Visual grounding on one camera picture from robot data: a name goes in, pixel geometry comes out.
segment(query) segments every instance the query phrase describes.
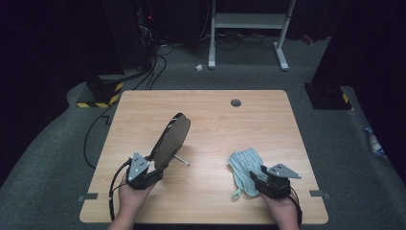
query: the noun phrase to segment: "wooden table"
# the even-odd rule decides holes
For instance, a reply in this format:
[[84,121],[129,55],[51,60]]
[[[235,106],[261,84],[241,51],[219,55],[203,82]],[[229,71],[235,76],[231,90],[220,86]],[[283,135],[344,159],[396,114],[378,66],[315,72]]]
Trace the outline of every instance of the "wooden table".
[[[232,106],[234,99],[241,106]],[[176,159],[169,163],[136,222],[274,223],[259,196],[231,198],[237,186],[228,159],[234,151],[249,148],[257,151],[265,166],[283,163],[303,177],[291,179],[291,185],[300,198],[304,224],[327,222],[323,199],[310,195],[319,188],[289,100],[280,90],[124,92],[88,191],[98,197],[84,201],[81,221],[111,221],[108,190],[114,173],[134,151],[149,155],[178,112],[192,124],[177,155],[191,164]],[[114,202],[117,213],[117,192]]]

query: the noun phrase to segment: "cable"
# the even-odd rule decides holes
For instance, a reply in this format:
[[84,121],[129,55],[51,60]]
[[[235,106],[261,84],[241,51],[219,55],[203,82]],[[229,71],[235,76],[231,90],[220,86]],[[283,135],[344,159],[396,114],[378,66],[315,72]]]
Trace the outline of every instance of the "cable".
[[234,36],[234,39],[227,40],[227,39],[222,38],[221,40],[225,41],[225,42],[237,42],[237,45],[231,49],[224,49],[224,48],[221,48],[220,46],[218,46],[217,44],[215,44],[215,47],[222,51],[232,51],[232,50],[236,49],[239,46],[239,44],[241,43],[241,39],[237,35]]
[[258,40],[258,41],[248,41],[248,40],[244,40],[244,39],[248,39],[248,38],[252,38],[252,37],[251,36],[246,36],[246,37],[241,39],[241,42],[245,43],[245,44],[253,44],[253,45],[258,44],[258,45],[260,45],[260,44],[266,44],[266,43],[272,42],[277,38],[276,36],[273,36],[271,39],[265,41],[268,37],[272,37],[272,36],[254,37],[254,38],[260,38],[260,40]]
[[158,73],[158,75],[155,77],[155,79],[152,81],[152,84],[151,84],[151,86],[150,86],[150,88],[149,88],[149,90],[151,90],[152,89],[152,86],[153,86],[153,84],[156,82],[156,80],[159,78],[159,76],[162,74],[162,72],[164,72],[164,70],[167,68],[167,60],[164,58],[164,57],[161,57],[161,56],[157,56],[158,58],[161,58],[164,62],[165,62],[165,65],[164,65],[164,67],[162,68],[162,70]]
[[141,42],[143,43],[144,49],[147,49],[152,40],[152,33],[150,32],[150,30],[147,27],[141,26],[141,25],[140,25],[140,31],[141,31]]
[[299,224],[299,226],[301,226],[302,219],[303,219],[303,212],[302,212],[301,205],[300,205],[300,202],[299,202],[299,197],[298,197],[298,194],[296,194],[296,191],[292,187],[290,187],[290,189],[293,191],[293,193],[295,194],[295,197],[298,199],[298,201],[296,201],[290,195],[287,195],[287,197],[293,202],[293,204],[296,207],[296,212],[298,214],[298,224]]
[[200,34],[199,38],[202,37],[202,35],[206,32],[207,23],[208,23],[208,21],[209,21],[209,14],[210,14],[210,4],[209,4],[209,0],[207,0],[206,22],[205,22],[205,24],[204,24],[204,28],[203,28],[202,33]]
[[87,129],[86,136],[84,137],[84,143],[83,143],[83,157],[84,157],[84,160],[86,161],[87,165],[90,166],[90,167],[93,168],[93,169],[96,169],[96,166],[92,165],[92,164],[89,162],[89,159],[87,159],[87,152],[86,152],[87,139],[89,138],[90,130],[92,130],[92,127],[95,125],[95,123],[98,121],[98,119],[99,119],[100,117],[102,117],[106,112],[108,112],[108,111],[109,111],[112,107],[114,107],[116,104],[117,104],[117,103],[115,103],[115,104],[113,104],[112,106],[110,106],[110,107],[108,107],[107,109],[105,109],[105,111],[104,111],[101,115],[99,115],[99,117],[96,118],[95,121],[93,121],[93,123],[92,123],[92,125],[89,127],[89,129]]
[[151,72],[150,72],[150,74],[147,76],[147,77],[149,77],[149,80],[148,80],[148,82],[147,82],[147,84],[146,84],[146,86],[145,86],[145,90],[148,90],[149,89],[149,85],[150,85],[150,83],[151,83],[151,81],[152,81],[152,78],[153,78],[153,76],[155,75],[155,66],[156,66],[156,62],[158,61],[158,59],[156,58],[156,55],[155,55],[155,61],[154,61],[154,63],[153,63],[153,67],[152,67],[152,69],[151,69]]
[[115,218],[115,215],[114,215],[114,200],[113,200],[114,191],[115,191],[117,188],[120,188],[120,187],[122,187],[123,185],[125,185],[125,184],[121,184],[121,185],[119,185],[118,187],[116,187],[115,189],[113,189],[114,183],[116,182],[117,176],[118,176],[119,173],[122,171],[122,169],[123,169],[124,167],[126,167],[126,166],[131,165],[131,161],[132,161],[132,159],[131,159],[131,158],[128,158],[128,160],[125,161],[125,162],[119,167],[119,169],[116,171],[116,173],[115,173],[114,176],[113,176],[113,180],[111,181],[110,190],[108,191],[108,206],[109,206],[109,208],[110,208],[110,217],[111,217],[111,220],[114,220],[114,218]]
[[138,77],[141,77],[142,75],[144,75],[149,70],[150,70],[149,67],[147,67],[140,73],[136,73],[136,74],[124,77],[122,79],[117,79],[117,80],[103,80],[103,82],[105,82],[105,83],[121,83],[121,82],[124,82],[124,81],[133,80],[133,79],[136,79]]
[[175,50],[175,46],[174,46],[173,44],[161,45],[158,49],[163,48],[163,47],[168,47],[168,46],[170,46],[172,49],[171,49],[169,52],[167,52],[167,53],[160,54],[159,56],[166,56],[166,55],[169,55],[170,53],[172,53],[172,52]]

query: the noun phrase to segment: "white stand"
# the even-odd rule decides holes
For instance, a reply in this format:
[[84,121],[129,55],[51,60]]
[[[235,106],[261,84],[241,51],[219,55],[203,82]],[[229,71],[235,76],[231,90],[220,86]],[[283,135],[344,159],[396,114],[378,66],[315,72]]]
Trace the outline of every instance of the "white stand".
[[275,51],[283,71],[288,71],[282,45],[289,26],[296,0],[290,0],[287,13],[216,13],[215,0],[212,8],[212,28],[209,50],[209,69],[215,69],[215,29],[216,28],[247,28],[247,29],[280,29],[278,42],[274,42]]

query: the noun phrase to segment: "dark background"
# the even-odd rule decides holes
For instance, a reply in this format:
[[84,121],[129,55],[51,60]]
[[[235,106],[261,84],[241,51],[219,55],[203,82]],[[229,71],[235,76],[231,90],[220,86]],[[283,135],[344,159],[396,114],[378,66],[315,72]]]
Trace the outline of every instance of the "dark background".
[[[2,2],[0,87],[5,104],[1,112],[2,184],[34,137],[67,108],[68,90],[86,80],[80,68],[83,63],[92,76],[124,71],[101,1],[84,2],[78,1],[76,6],[72,6],[73,2],[66,5],[63,1],[46,0]],[[206,1],[170,2],[179,6],[174,12],[199,12],[193,23],[201,30],[202,21],[206,20]],[[281,1],[262,0],[256,4],[218,1],[217,9],[263,12],[272,3],[276,5],[269,8],[272,12],[284,11],[286,7]],[[72,14],[69,9],[82,11]],[[300,39],[302,35],[315,40],[332,36],[313,83],[354,87],[375,134],[403,180],[406,177],[404,10],[400,0],[297,1],[287,34],[291,39]],[[177,34],[171,34],[170,28],[163,30],[157,16],[157,33]],[[63,26],[69,18],[76,19],[70,21],[73,31]],[[194,30],[193,34],[198,35],[197,32],[200,31]],[[193,42],[196,37],[185,39]]]

